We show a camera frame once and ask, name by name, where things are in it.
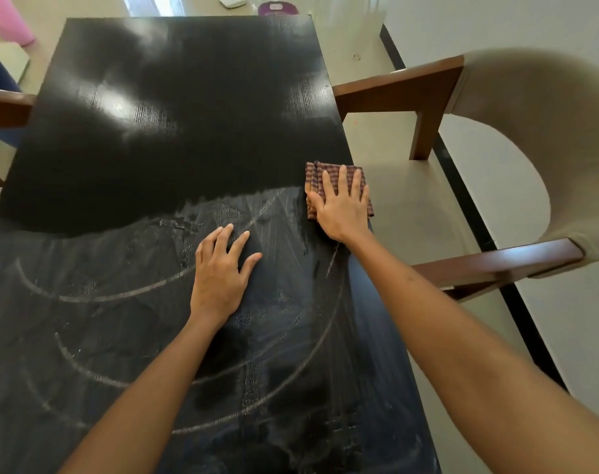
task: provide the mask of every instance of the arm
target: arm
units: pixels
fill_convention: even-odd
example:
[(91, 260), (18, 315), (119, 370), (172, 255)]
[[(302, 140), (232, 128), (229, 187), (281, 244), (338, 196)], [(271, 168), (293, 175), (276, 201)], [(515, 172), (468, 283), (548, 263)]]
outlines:
[(359, 184), (360, 172), (348, 194), (342, 170), (335, 196), (324, 172), (326, 203), (309, 194), (317, 220), (359, 259), (475, 452), (496, 474), (599, 473), (599, 417), (381, 246), (367, 227), (368, 187), (359, 201)]
[(232, 230), (231, 224), (219, 227), (198, 246), (190, 319), (93, 426), (61, 473), (154, 472), (212, 338), (238, 309), (249, 275), (262, 257), (249, 256), (239, 273), (238, 257), (249, 231), (227, 253)]

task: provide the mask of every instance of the plaid cloth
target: plaid cloth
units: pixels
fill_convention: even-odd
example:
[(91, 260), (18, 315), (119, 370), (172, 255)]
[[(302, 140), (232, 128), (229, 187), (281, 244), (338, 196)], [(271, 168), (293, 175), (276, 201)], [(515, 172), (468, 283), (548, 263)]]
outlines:
[[(322, 184), (322, 173), (324, 170), (330, 175), (332, 181), (332, 188), (335, 194), (339, 192), (339, 164), (321, 163), (315, 161), (314, 163), (306, 163), (306, 181), (304, 182), (304, 191), (308, 194), (310, 191), (316, 191), (326, 200), (326, 194), (324, 194), (324, 185)], [(348, 169), (348, 190), (352, 187), (352, 177), (354, 172), (358, 169), (361, 170), (361, 192), (365, 186), (365, 173), (363, 168), (357, 166), (346, 166)], [(306, 197), (306, 205), (308, 206), (308, 219), (317, 219), (317, 210), (311, 205), (310, 200)], [(372, 202), (368, 200), (368, 218), (374, 216), (374, 209), (372, 208)]]

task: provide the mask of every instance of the wall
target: wall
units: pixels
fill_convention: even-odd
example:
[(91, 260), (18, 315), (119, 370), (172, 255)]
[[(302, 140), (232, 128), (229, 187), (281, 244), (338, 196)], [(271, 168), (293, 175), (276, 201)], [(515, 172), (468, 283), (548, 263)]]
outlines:
[[(392, 0), (385, 25), (407, 66), (504, 46), (555, 48), (599, 65), (599, 0)], [(515, 145), (453, 116), (440, 134), (497, 246), (538, 238), (547, 192)], [(517, 285), (571, 393), (599, 414), (599, 263)]]

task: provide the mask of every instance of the wet table surface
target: wet table surface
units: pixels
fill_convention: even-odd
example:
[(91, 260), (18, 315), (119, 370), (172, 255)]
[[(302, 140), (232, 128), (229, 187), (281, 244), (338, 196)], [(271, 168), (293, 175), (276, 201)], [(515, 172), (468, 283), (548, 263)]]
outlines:
[(405, 346), (306, 219), (352, 164), (310, 17), (71, 19), (0, 199), (0, 472), (53, 472), (189, 313), (220, 224), (262, 251), (158, 472), (438, 472)]

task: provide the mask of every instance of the finger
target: finger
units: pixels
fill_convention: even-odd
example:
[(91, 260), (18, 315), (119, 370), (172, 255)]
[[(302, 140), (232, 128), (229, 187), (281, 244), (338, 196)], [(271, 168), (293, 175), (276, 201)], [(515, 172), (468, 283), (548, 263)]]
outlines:
[(341, 193), (350, 196), (348, 192), (348, 168), (344, 164), (339, 168), (339, 194)]
[(366, 184), (363, 187), (363, 194), (361, 195), (361, 204), (368, 207), (368, 203), (370, 202), (370, 186)]
[(218, 226), (218, 228), (209, 233), (205, 239), (201, 241), (196, 249), (197, 262), (200, 259), (200, 262), (203, 263), (212, 257), (212, 254), (214, 253), (214, 241), (216, 241), (216, 238), (218, 238), (221, 230), (222, 226)]
[(350, 197), (355, 201), (361, 198), (361, 170), (357, 169), (354, 171), (352, 176), (352, 189), (350, 190)]
[(245, 231), (242, 233), (237, 240), (234, 241), (231, 248), (229, 249), (229, 255), (232, 256), (236, 260), (236, 264), (238, 264), (238, 258), (240, 253), (243, 252), (243, 248), (245, 247), (245, 243), (247, 243), (247, 239), (249, 239), (249, 231)]
[(249, 276), (251, 276), (251, 271), (255, 268), (256, 264), (262, 258), (262, 253), (256, 253), (249, 256), (245, 263), (243, 264), (243, 268), (240, 270), (240, 276), (243, 278), (245, 285), (249, 281)]
[(324, 209), (324, 199), (315, 191), (311, 191), (308, 194), (308, 199), (310, 199), (311, 205), (317, 210), (318, 213)]
[(330, 175), (326, 170), (322, 171), (322, 183), (324, 184), (324, 194), (326, 195), (326, 201), (328, 201), (328, 199), (333, 198), (335, 196), (335, 190), (332, 187)]
[(231, 236), (231, 232), (233, 230), (234, 225), (232, 223), (229, 223), (222, 229), (218, 235), (218, 238), (216, 239), (216, 247), (214, 248), (215, 255), (218, 256), (219, 254), (227, 254), (227, 242), (229, 241), (229, 237)]

